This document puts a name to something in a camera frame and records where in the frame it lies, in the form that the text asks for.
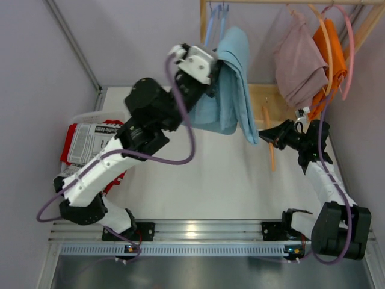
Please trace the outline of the light blue plastic hanger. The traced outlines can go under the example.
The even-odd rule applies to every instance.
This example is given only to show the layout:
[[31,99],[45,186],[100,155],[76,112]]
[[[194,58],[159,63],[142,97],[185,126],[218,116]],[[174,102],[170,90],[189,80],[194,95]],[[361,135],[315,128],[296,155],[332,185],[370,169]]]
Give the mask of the light blue plastic hanger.
[[220,14],[221,10],[222,10],[221,4],[219,4],[215,8],[211,9],[210,18],[209,18],[209,22],[208,22],[208,25],[206,28],[206,34],[205,34],[205,39],[204,39],[204,45],[206,47],[209,46],[209,41],[210,41],[210,36],[211,36],[211,31],[212,31],[214,19],[216,16],[218,16]]

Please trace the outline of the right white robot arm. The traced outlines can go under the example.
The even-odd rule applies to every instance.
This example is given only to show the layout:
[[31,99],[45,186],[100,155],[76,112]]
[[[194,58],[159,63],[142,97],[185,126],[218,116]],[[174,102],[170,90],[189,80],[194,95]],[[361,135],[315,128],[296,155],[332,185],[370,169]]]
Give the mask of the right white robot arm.
[[333,160],[325,151],[329,129],[327,122],[313,120],[306,132],[299,132],[294,121],[285,120],[260,131],[259,136],[277,149],[290,147],[298,152],[298,164],[322,206],[318,214],[288,210],[289,227],[311,241],[315,254],[334,256],[337,260],[361,260],[368,241],[371,212],[348,196],[337,177]]

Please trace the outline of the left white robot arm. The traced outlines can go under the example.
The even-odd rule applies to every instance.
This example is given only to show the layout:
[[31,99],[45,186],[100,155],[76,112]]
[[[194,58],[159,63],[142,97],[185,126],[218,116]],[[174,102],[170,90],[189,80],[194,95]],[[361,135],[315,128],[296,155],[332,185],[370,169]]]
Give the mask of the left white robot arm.
[[[196,140],[189,112],[218,78],[221,63],[200,63],[196,72],[178,69],[170,76],[172,89],[166,91],[154,79],[135,83],[125,99],[131,118],[111,136],[100,152],[76,173],[55,181],[63,196],[61,219],[81,226],[98,223],[129,239],[137,231],[131,211],[110,202],[102,193],[119,175],[131,167],[153,160],[172,165],[189,163],[196,152]],[[183,160],[166,160],[154,154],[169,143],[165,132],[186,125],[191,152]]]

